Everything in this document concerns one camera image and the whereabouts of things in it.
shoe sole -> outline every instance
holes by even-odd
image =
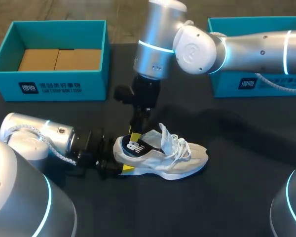
[[[202,166],[191,170],[187,173],[184,174],[168,174],[159,170],[155,170],[155,169],[149,169],[149,168],[134,168],[133,171],[130,172],[126,172],[126,173],[122,173],[122,175],[143,175],[143,174],[156,174],[159,175],[160,177],[166,179],[166,180],[176,180],[176,179],[183,179],[187,176],[190,176],[192,174],[195,174],[196,172],[200,171],[205,164],[203,164]]]

new balance logo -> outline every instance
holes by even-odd
[[[143,148],[145,148],[144,146],[142,145],[139,145],[137,142],[132,142],[130,141],[128,144],[127,144],[127,148],[128,149],[131,149],[132,151],[135,151],[136,153],[139,153],[143,150]]]

blue box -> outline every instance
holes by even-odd
[[[208,18],[207,31],[239,36],[268,31],[296,30],[296,16]],[[262,74],[273,83],[296,89],[296,75]],[[291,96],[265,84],[254,73],[217,72],[210,74],[215,97]],[[242,89],[241,84],[253,85]]]
[[[25,49],[101,49],[102,55],[96,71],[18,72]],[[0,92],[5,101],[105,100],[109,64],[105,20],[12,22],[0,47]],[[54,83],[64,88],[47,88]]]

white shoelace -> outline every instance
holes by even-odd
[[[172,164],[180,159],[186,161],[189,160],[191,149],[189,148],[187,141],[184,138],[179,138],[176,134],[172,134],[171,136],[173,138],[173,141],[178,144],[176,151],[173,153],[173,155],[169,156],[169,158],[174,157],[174,161],[172,162]]]

sneaker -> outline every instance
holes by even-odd
[[[164,179],[187,177],[202,169],[208,160],[207,149],[188,143],[159,124],[162,134],[151,130],[137,142],[130,135],[117,138],[113,153],[116,161],[133,166],[128,175],[153,173]]]

